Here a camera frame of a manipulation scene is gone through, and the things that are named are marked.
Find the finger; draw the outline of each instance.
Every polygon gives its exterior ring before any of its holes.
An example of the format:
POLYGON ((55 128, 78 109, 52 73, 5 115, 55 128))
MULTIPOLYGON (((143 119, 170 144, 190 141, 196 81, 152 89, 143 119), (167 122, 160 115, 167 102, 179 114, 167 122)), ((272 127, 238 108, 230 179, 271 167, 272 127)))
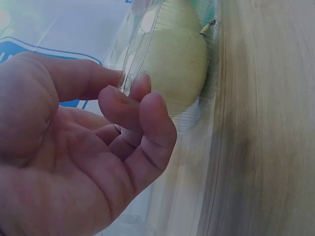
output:
MULTIPOLYGON (((142 73, 135 80, 129 97, 137 102, 141 102, 145 95, 151 92, 151 79, 147 73, 142 73)), ((121 128, 121 133, 109 145, 110 150, 122 161, 126 160, 134 150, 140 145, 142 138, 141 132, 130 131, 121 128)))
MULTIPOLYGON (((151 79, 148 74, 142 73, 135 81, 132 86, 129 98, 140 102, 142 98, 151 92, 151 79)), ((130 156, 135 148, 140 145, 142 138, 142 130, 128 130, 126 128, 121 128, 118 132, 116 127, 106 126, 96 133, 104 142, 109 145, 110 150, 117 155, 122 161, 124 161, 128 156, 130 156)))
POLYGON ((141 102, 145 95, 151 92, 150 76, 144 72, 134 81, 129 97, 137 102, 141 102))
POLYGON ((95 100, 106 86, 117 86, 122 74, 91 60, 57 59, 35 53, 22 53, 19 56, 35 60, 45 67, 55 85, 59 101, 95 100))
POLYGON ((100 92, 98 103, 109 122, 134 132, 141 132, 139 102, 127 97, 117 88, 108 86, 100 92))
POLYGON ((158 93, 143 98, 140 123, 144 132, 141 145, 124 162, 136 194, 166 169, 177 139, 166 104, 158 93))
POLYGON ((75 124, 78 124, 91 131, 95 131, 110 124, 110 122, 104 116, 100 116, 79 108, 59 106, 59 113, 60 112, 62 112, 63 116, 65 116, 67 120, 71 120, 75 124))

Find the blue stripe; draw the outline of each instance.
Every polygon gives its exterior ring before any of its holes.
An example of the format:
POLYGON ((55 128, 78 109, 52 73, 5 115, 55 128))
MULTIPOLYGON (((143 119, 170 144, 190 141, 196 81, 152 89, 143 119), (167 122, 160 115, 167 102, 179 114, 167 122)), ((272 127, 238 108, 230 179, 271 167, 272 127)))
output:
MULTIPOLYGON (((0 40, 4 40, 4 39, 13 39, 13 40, 16 40, 16 41, 18 41, 18 42, 20 42, 20 43, 23 43, 23 44, 25 44, 25 45, 28 45, 28 46, 30 46, 30 47, 40 48, 40 49, 48 50, 48 51, 51 51, 51 52, 58 52, 58 53, 66 53, 66 54, 74 54, 74 55, 85 56, 85 57, 88 57, 88 58, 91 58, 91 59, 97 61, 100 65, 102 65, 102 63, 101 63, 100 60, 98 60, 98 59, 96 59, 96 58, 94 58, 94 57, 91 57, 91 56, 89 56, 89 55, 83 54, 83 53, 73 53, 73 52, 67 52, 67 51, 62 51, 62 50, 55 50, 55 49, 43 48, 43 47, 40 47, 40 46, 34 46, 34 45, 32 45, 32 44, 23 42, 23 41, 21 41, 21 40, 19 40, 19 39, 17 39, 17 38, 10 37, 10 36, 4 37, 4 38, 0 38, 0 40)), ((68 58, 68 57, 61 57, 61 56, 55 56, 55 55, 49 55, 49 56, 51 56, 51 57, 59 57, 59 58, 68 58)))

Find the hand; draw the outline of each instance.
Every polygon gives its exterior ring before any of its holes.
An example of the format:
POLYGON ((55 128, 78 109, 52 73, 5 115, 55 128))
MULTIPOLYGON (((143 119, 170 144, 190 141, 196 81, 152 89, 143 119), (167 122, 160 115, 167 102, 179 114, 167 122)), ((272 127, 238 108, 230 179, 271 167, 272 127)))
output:
POLYGON ((32 53, 0 65, 0 229, 90 236, 165 170, 176 129, 150 78, 32 53), (103 116, 59 106, 97 99, 103 116))

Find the palm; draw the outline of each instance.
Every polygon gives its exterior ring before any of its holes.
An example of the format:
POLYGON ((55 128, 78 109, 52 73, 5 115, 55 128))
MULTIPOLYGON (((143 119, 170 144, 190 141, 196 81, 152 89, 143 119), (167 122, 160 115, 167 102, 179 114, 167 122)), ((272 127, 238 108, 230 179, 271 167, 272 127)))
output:
MULTIPOLYGON (((26 61, 29 57, 33 60, 34 55, 26 55, 26 61)), ((88 90, 76 88, 69 92, 63 90, 66 82, 58 88, 59 81, 48 81, 54 79, 49 67, 57 61, 41 59, 45 69, 38 65, 37 71, 23 75, 28 78, 23 81, 42 80, 39 84, 45 91, 28 91, 35 95, 23 100, 26 107, 36 102, 38 110, 18 114, 14 106, 20 106, 21 101, 2 107, 5 115, 1 121, 12 122, 0 121, 4 134, 0 177, 5 179, 0 181, 0 192, 14 197, 4 198, 6 217, 1 219, 4 215, 0 214, 0 222, 4 222, 0 228, 13 235, 91 235, 108 226, 162 173, 174 147, 176 131, 160 96, 149 94, 147 79, 135 83, 129 98, 106 87, 117 84, 119 77, 114 72, 101 84, 94 86, 90 82, 88 90), (51 78, 43 79, 45 70, 51 78), (77 109, 58 108, 60 100, 97 97, 107 119, 77 109)), ((20 60, 11 63, 25 62, 23 57, 20 60)), ((71 82, 74 87, 81 86, 76 85, 78 81, 71 82)), ((35 87, 28 82, 24 90, 28 86, 35 87)))

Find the fingernail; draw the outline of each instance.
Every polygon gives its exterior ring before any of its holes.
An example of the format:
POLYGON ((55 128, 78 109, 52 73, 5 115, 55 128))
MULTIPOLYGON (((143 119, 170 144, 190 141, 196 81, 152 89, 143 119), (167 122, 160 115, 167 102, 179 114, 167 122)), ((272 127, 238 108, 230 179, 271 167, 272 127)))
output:
POLYGON ((151 88, 151 77, 149 72, 147 71, 141 72, 141 74, 139 75, 139 79, 144 80, 145 85, 151 88))
POLYGON ((114 86, 109 86, 109 87, 111 87, 111 89, 115 91, 115 96, 117 100, 125 104, 132 103, 132 100, 128 98, 126 95, 124 95, 122 92, 120 92, 119 89, 115 88, 114 86))

